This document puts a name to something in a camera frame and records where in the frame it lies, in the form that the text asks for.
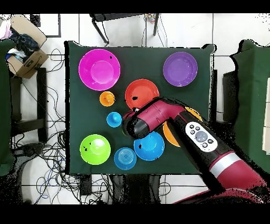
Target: table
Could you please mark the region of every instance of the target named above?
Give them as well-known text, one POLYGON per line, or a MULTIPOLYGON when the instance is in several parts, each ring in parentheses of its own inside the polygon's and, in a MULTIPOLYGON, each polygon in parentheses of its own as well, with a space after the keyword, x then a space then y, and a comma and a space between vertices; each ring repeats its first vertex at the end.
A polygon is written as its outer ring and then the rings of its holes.
POLYGON ((9 83, 8 66, 6 64, 6 53, 15 47, 12 40, 0 41, 0 176, 6 175, 13 164, 14 157, 10 150, 11 137, 11 88, 9 83))
POLYGON ((70 174, 198 174, 181 147, 171 145, 163 135, 162 128, 158 130, 165 141, 165 151, 155 161, 144 161, 137 157, 134 168, 123 171, 116 167, 113 161, 115 152, 121 147, 133 148, 133 140, 122 133, 121 127, 112 128, 107 125, 106 117, 116 111, 122 116, 129 110, 124 93, 127 86, 137 79, 148 79, 156 84, 160 96, 174 97, 182 100, 191 108, 208 118, 209 90, 210 90, 210 55, 214 51, 213 44, 204 48, 97 48, 79 46, 74 42, 65 41, 66 70, 66 100, 70 114, 70 137, 67 148, 67 171, 70 174), (94 91, 86 87, 78 72, 81 58, 92 49, 106 49, 119 60, 121 74, 118 82, 110 88, 115 95, 115 103, 111 107, 104 107, 99 102, 101 91, 94 91), (195 80, 186 87, 174 87, 167 83, 163 76, 163 64, 171 54, 184 51, 190 53, 197 61, 198 74, 195 80), (82 160, 80 144, 91 134, 104 136, 111 145, 109 159, 101 165, 90 165, 82 160))
POLYGON ((270 174, 270 156, 262 150, 270 49, 245 40, 240 52, 234 54, 233 58, 237 62, 239 80, 235 143, 270 174))

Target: small orange bowl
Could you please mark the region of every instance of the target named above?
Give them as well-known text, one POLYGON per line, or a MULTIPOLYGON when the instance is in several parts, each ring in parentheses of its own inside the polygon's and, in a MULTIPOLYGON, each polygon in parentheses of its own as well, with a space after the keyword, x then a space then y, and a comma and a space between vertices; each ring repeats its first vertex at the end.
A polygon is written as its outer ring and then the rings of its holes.
POLYGON ((114 94, 109 91, 105 91, 100 95, 99 101, 105 107, 110 107, 114 104, 115 101, 114 94))
MULTIPOLYGON (((196 112, 195 110, 193 110, 192 108, 186 107, 185 108, 188 112, 190 112, 194 117, 196 117, 197 119, 199 119, 201 122, 203 122, 201 116, 199 115, 198 112, 196 112)), ((168 140, 169 143, 171 143, 172 145, 176 146, 176 147, 180 147, 180 145, 178 144, 178 142, 176 141, 176 139, 174 138, 174 136, 172 135, 167 122, 164 122, 163 125, 163 132, 164 135, 166 137, 166 139, 168 140)))

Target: blue bowl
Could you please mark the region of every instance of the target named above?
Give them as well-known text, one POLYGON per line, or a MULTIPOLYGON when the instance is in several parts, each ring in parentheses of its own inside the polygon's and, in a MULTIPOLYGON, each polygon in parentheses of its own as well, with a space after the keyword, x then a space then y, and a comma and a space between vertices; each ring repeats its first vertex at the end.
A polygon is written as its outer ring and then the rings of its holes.
POLYGON ((146 161, 153 161, 159 158, 164 152, 164 140, 157 132, 151 132, 142 139, 134 141, 136 154, 146 161))
POLYGON ((122 117, 117 112, 111 112, 108 114, 107 123, 111 127, 118 127, 119 125, 121 125, 121 122, 122 122, 122 117))
POLYGON ((136 153, 131 148, 120 148, 114 155, 114 163, 121 170, 130 170, 135 166, 136 161, 136 153))

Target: magenta bowl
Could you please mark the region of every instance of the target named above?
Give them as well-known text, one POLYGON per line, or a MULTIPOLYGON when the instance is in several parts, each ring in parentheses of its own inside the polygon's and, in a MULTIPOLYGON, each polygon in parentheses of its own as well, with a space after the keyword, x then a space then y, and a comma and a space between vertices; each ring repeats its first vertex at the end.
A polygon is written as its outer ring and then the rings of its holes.
POLYGON ((88 88, 104 91, 113 87, 119 79, 120 64, 110 51, 94 49, 82 57, 79 75, 88 88))

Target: white button panel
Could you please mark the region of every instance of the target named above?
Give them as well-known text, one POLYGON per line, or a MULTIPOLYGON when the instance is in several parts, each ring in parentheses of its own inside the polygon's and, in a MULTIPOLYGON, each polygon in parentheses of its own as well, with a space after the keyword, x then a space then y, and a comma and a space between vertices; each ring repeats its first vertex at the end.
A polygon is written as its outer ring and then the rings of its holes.
POLYGON ((217 148, 217 141, 213 138, 213 136, 211 136, 209 134, 208 131, 206 131, 199 123, 197 122, 189 122, 186 125, 186 134, 188 135, 188 137, 190 137, 190 139, 200 148, 200 150, 209 153, 214 151, 217 148), (198 138, 197 135, 197 139, 196 139, 196 134, 200 132, 204 132, 205 135, 207 136, 207 138, 198 138))

